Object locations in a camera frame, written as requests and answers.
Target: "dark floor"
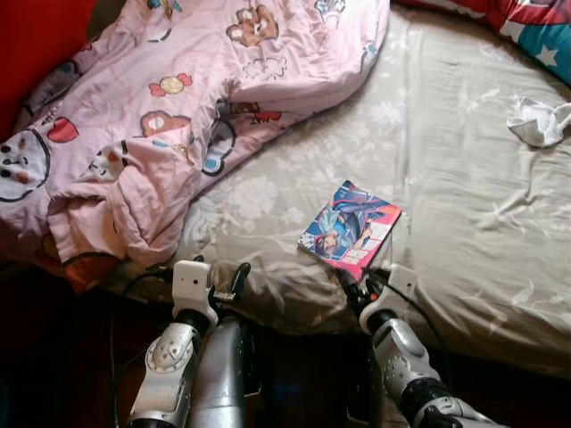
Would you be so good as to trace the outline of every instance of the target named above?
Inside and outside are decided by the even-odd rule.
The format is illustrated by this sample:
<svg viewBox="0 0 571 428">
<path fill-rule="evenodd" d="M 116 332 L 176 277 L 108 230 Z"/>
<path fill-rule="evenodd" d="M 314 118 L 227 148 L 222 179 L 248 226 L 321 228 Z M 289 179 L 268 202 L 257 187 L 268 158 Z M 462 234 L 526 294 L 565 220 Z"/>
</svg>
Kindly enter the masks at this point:
<svg viewBox="0 0 571 428">
<path fill-rule="evenodd" d="M 37 271 L 0 287 L 8 294 L 0 300 L 0 376 L 8 384 L 10 426 L 109 426 L 108 333 L 117 298 L 104 290 L 75 298 L 66 284 Z M 116 330 L 118 366 L 158 336 L 168 315 L 164 306 L 125 305 Z M 363 367 L 363 339 L 252 329 L 268 409 L 263 425 L 342 426 L 353 380 Z M 442 369 L 437 352 L 432 355 Z M 458 356 L 452 357 L 452 371 L 456 394 L 498 422 L 571 426 L 569 382 Z M 143 374 L 139 361 L 122 380 L 123 422 Z"/>
</svg>

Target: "cartoon print blanket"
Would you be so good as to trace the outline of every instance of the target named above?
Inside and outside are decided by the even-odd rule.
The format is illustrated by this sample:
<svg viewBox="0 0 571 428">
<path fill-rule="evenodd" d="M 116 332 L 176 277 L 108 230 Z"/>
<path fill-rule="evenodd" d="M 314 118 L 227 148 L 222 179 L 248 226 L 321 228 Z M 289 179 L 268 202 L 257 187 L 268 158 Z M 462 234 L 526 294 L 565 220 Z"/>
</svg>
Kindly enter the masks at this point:
<svg viewBox="0 0 571 428">
<path fill-rule="evenodd" d="M 0 144 L 0 255 L 78 291 L 176 249 L 188 203 L 366 78 L 389 0 L 128 0 Z"/>
</svg>

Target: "gray bedsheet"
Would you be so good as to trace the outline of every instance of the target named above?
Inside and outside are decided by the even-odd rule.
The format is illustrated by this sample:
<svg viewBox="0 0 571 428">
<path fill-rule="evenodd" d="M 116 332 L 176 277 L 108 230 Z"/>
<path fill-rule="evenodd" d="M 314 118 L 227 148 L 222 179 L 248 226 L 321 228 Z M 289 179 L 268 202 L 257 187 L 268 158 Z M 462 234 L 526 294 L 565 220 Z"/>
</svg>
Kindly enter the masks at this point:
<svg viewBox="0 0 571 428">
<path fill-rule="evenodd" d="M 252 263 L 239 309 L 289 333 L 356 328 L 331 272 L 297 249 L 350 179 L 404 209 L 382 259 L 414 268 L 404 290 L 453 350 L 569 376 L 571 140 L 540 150 L 506 127 L 518 97 L 569 90 L 476 24 L 394 6 L 362 90 L 292 128 L 192 203 L 176 259 L 201 253 L 214 283 Z M 124 265 L 117 278 L 132 276 Z M 148 283 L 139 297 L 167 300 Z M 421 318 L 381 296 L 431 342 Z"/>
</svg>

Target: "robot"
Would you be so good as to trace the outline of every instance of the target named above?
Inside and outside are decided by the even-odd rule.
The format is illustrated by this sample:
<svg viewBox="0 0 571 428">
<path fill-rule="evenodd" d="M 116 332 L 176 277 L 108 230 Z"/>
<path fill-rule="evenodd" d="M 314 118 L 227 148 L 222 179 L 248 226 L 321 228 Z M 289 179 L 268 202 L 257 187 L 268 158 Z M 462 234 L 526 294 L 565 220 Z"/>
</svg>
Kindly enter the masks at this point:
<svg viewBox="0 0 571 428">
<path fill-rule="evenodd" d="M 388 283 L 410 271 L 383 271 Z M 216 292 L 210 266 L 180 261 L 174 266 L 174 321 L 145 354 L 146 374 L 132 407 L 128 428 L 245 428 L 244 346 L 241 326 L 231 317 L 219 323 L 222 302 L 236 302 L 250 265 L 235 273 L 231 293 Z M 371 339 L 371 416 L 369 428 L 381 428 L 376 407 L 391 399 L 413 428 L 499 426 L 454 397 L 430 366 L 426 348 L 410 327 L 377 299 L 371 272 L 366 289 L 352 276 L 338 275 L 348 307 Z"/>
</svg>

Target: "pillow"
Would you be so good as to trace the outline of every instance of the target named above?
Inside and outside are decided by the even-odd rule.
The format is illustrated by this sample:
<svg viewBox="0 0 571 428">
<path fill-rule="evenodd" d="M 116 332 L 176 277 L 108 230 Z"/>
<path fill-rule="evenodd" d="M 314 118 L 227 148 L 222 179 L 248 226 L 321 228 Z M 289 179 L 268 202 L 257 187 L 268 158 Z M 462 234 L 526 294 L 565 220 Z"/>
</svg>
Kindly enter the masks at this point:
<svg viewBox="0 0 571 428">
<path fill-rule="evenodd" d="M 3 2 L 0 39 L 0 142 L 12 131 L 22 99 L 48 71 L 86 43 L 95 0 Z"/>
<path fill-rule="evenodd" d="M 569 0 L 398 0 L 487 23 L 571 85 Z"/>
</svg>

